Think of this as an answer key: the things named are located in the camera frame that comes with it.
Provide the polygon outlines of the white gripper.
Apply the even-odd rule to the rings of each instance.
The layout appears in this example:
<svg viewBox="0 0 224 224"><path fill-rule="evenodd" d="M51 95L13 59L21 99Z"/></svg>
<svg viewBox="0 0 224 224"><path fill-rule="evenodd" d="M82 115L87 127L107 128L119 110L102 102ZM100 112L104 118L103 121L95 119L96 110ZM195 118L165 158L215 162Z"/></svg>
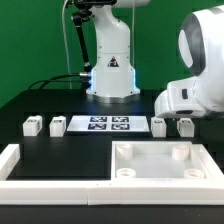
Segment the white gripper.
<svg viewBox="0 0 224 224"><path fill-rule="evenodd" d="M204 107L194 96L194 82L194 79L169 82L167 89L155 101L155 116L158 118L203 117Z"/></svg>

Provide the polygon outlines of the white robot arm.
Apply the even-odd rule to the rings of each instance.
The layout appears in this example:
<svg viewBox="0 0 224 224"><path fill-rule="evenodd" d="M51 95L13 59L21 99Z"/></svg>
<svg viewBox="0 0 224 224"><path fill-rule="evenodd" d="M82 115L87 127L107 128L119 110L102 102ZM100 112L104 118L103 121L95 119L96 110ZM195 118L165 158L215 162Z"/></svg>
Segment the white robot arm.
<svg viewBox="0 0 224 224"><path fill-rule="evenodd" d="M100 4L92 12L97 63L87 96L123 103L140 94L130 64L130 30L110 6ZM224 117L224 5L189 14L179 32L178 50L192 76L167 85L155 101L155 116Z"/></svg>

